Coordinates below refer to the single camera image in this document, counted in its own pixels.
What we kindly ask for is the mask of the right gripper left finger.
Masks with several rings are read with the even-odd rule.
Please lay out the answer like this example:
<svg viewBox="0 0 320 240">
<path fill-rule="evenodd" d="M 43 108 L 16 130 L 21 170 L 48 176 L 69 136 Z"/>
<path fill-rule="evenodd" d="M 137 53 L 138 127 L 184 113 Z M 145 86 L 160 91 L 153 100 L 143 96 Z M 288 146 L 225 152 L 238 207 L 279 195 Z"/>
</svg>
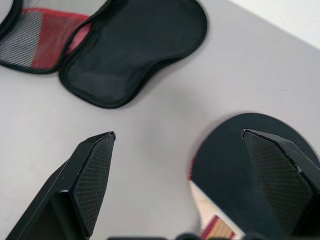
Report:
<svg viewBox="0 0 320 240">
<path fill-rule="evenodd" d="M 46 180 L 6 237 L 8 240 L 88 240 L 107 189 L 116 134 L 78 144 Z"/>
</svg>

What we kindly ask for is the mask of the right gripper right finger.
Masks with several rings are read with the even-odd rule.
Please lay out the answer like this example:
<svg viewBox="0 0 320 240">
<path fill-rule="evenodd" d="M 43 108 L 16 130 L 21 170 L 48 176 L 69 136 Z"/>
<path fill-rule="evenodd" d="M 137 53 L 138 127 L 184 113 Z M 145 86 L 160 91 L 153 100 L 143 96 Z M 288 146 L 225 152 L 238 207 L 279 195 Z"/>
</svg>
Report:
<svg viewBox="0 0 320 240">
<path fill-rule="evenodd" d="M 292 141 L 245 129 L 242 139 L 257 181 L 288 237 L 320 238 L 320 169 Z"/>
</svg>

